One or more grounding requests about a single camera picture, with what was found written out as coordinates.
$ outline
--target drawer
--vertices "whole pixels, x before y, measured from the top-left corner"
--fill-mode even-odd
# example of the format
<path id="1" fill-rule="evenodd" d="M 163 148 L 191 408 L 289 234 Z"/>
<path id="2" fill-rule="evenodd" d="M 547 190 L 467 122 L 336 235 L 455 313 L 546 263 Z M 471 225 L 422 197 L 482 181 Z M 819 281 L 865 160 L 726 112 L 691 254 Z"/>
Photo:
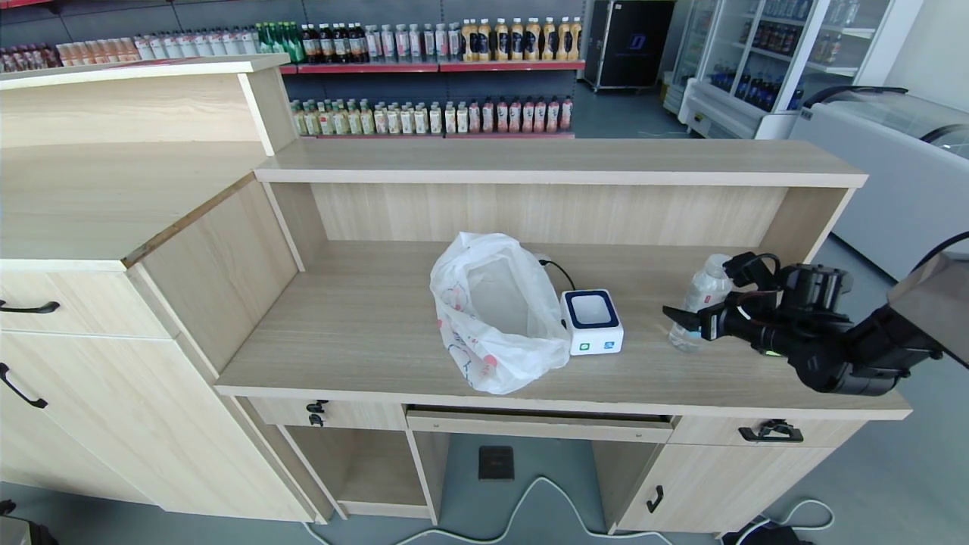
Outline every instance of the drawer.
<path id="1" fill-rule="evenodd" d="M 664 416 L 527 410 L 465 410 L 415 406 L 407 411 L 414 431 L 561 437 L 665 443 L 672 433 Z"/>
<path id="2" fill-rule="evenodd" d="M 670 443 L 688 445 L 726 446 L 790 446 L 790 447 L 837 447 L 848 440 L 861 426 L 863 420 L 800 420 L 787 419 L 787 424 L 800 434 L 801 441 L 794 441 L 783 433 L 768 433 L 766 439 L 758 438 L 768 418 L 718 418 L 684 416 L 670 437 Z"/>
<path id="3" fill-rule="evenodd" d="M 84 262 L 77 262 L 79 267 Z M 42 269 L 43 260 L 0 262 L 0 329 L 172 338 L 123 270 Z M 14 311 L 57 304 L 48 312 Z"/>
<path id="4" fill-rule="evenodd" d="M 404 407 L 399 403 L 368 401 L 328 401 L 321 405 L 322 413 L 308 410 L 317 400 L 289 400 L 283 398 L 249 398 L 263 422 L 276 426 L 313 426 L 310 415 L 323 419 L 325 428 L 358 430 L 407 429 Z"/>

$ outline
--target water bottle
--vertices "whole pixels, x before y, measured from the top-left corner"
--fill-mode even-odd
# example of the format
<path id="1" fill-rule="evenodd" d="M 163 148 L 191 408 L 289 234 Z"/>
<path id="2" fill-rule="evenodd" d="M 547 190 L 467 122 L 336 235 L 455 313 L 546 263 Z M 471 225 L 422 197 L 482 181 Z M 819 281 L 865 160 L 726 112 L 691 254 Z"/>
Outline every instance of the water bottle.
<path id="1" fill-rule="evenodd" d="M 734 289 L 734 283 L 724 272 L 724 264 L 730 259 L 729 255 L 721 253 L 706 258 L 703 270 L 693 275 L 693 282 L 683 302 L 683 310 L 696 312 L 727 299 L 727 294 Z M 700 332 L 688 332 L 679 324 L 673 324 L 670 330 L 670 343 L 682 352 L 696 352 L 700 350 L 702 342 L 705 341 L 700 337 Z"/>

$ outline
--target cabinet door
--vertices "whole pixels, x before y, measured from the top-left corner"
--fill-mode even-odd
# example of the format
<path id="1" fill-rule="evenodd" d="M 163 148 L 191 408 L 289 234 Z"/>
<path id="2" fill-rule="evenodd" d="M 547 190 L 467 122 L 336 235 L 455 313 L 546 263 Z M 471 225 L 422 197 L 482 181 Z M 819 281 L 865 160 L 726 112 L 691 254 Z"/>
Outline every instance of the cabinet door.
<path id="1" fill-rule="evenodd" d="M 44 413 L 169 511 L 313 517 L 173 340 L 3 332 Z"/>
<path id="2" fill-rule="evenodd" d="M 16 382 L 16 369 L 9 373 L 9 378 Z M 47 417 L 45 409 L 27 404 L 3 385 L 0 385 L 0 480 L 83 496 L 148 503 L 134 486 L 58 428 Z"/>
<path id="3" fill-rule="evenodd" d="M 740 529 L 833 450 L 664 445 L 618 527 L 713 533 Z"/>

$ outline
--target black cable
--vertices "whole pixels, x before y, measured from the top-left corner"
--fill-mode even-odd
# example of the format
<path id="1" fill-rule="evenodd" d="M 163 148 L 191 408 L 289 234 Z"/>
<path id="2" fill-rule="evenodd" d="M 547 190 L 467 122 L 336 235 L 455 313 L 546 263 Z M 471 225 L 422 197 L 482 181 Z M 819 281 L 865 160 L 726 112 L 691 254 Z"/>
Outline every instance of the black cable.
<path id="1" fill-rule="evenodd" d="M 563 274 L 565 274 L 565 277 L 566 278 L 569 279 L 569 284 L 572 286 L 572 291 L 576 291 L 576 283 L 572 281 L 572 277 L 569 276 L 569 274 L 567 272 L 565 272 L 565 269 L 562 269 L 562 266 L 561 265 L 559 265 L 559 264 L 557 264 L 554 261 L 551 261 L 549 259 L 540 259 L 539 260 L 539 265 L 541 265 L 542 267 L 544 267 L 545 265 L 554 265 L 556 268 L 558 268 L 558 270 L 560 270 Z"/>
<path id="2" fill-rule="evenodd" d="M 919 261 L 919 264 L 918 265 L 916 265 L 915 267 L 912 268 L 912 272 L 909 272 L 909 274 L 914 273 L 919 267 L 921 267 L 922 265 L 925 265 L 926 263 L 928 263 L 928 260 L 930 260 L 933 257 L 935 257 L 936 255 L 938 255 L 942 250 L 948 248 L 949 246 L 951 246 L 951 245 L 953 245 L 953 244 L 955 244 L 957 242 L 962 242 L 963 240 L 966 240 L 966 239 L 969 239 L 969 231 L 965 231 L 965 232 L 960 233 L 960 234 L 958 234 L 958 235 L 956 235 L 954 237 L 950 237 L 945 242 L 942 242 L 938 246 L 935 246 L 927 254 L 925 254 L 925 257 L 923 257 L 922 260 Z"/>

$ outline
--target glass door refrigerator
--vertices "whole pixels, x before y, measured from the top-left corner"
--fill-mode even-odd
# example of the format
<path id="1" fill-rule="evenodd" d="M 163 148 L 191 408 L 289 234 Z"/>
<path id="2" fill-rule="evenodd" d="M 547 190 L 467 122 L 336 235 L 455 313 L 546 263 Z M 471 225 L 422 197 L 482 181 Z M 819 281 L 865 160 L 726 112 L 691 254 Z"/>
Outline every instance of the glass door refrigerator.
<path id="1" fill-rule="evenodd" d="M 672 113 L 680 115 L 683 106 L 683 95 L 690 80 L 697 76 L 703 62 L 703 54 L 709 50 L 707 42 L 710 37 L 710 26 L 716 18 L 717 9 L 724 0 L 695 0 L 686 19 L 686 29 L 679 44 L 679 54 L 673 66 L 672 81 L 667 89 L 663 107 Z"/>
<path id="2" fill-rule="evenodd" d="M 784 139 L 804 98 L 881 85 L 922 0 L 723 0 L 680 121 L 708 138 Z"/>

